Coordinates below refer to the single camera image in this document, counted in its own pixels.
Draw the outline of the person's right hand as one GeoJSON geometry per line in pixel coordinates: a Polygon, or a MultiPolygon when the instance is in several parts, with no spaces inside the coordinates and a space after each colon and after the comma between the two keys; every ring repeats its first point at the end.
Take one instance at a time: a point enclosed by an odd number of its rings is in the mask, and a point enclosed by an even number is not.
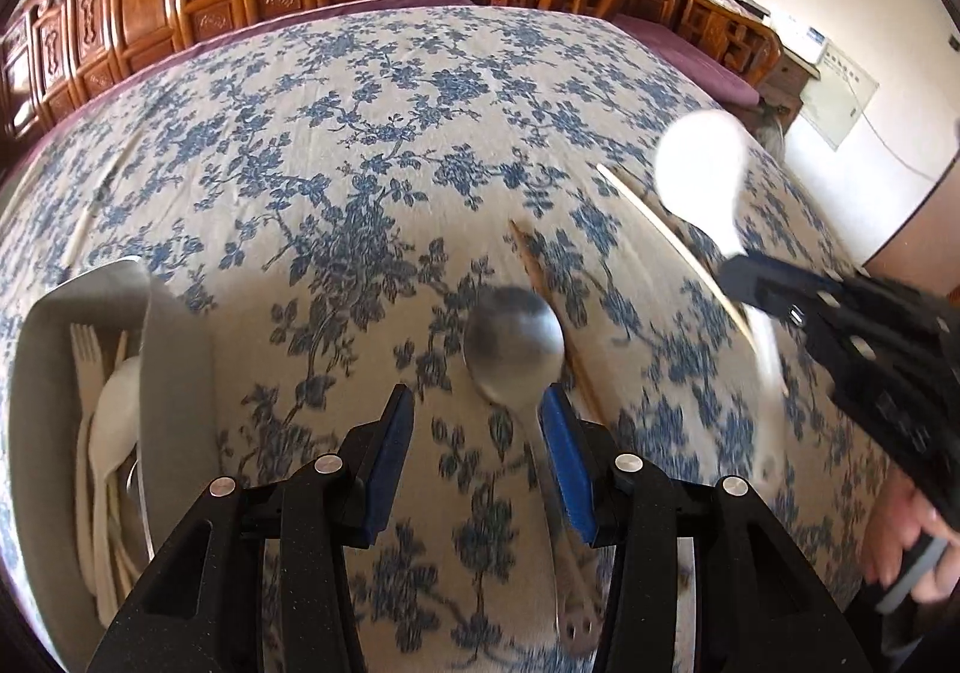
{"type": "Polygon", "coordinates": [[[900,572],[901,559],[919,535],[946,540],[947,548],[933,570],[921,575],[911,589],[913,600],[934,603],[945,600],[957,588],[960,575],[958,531],[940,519],[939,512],[913,481],[896,465],[887,471],[884,486],[875,498],[861,545],[862,577],[867,584],[890,587],[900,572]]]}

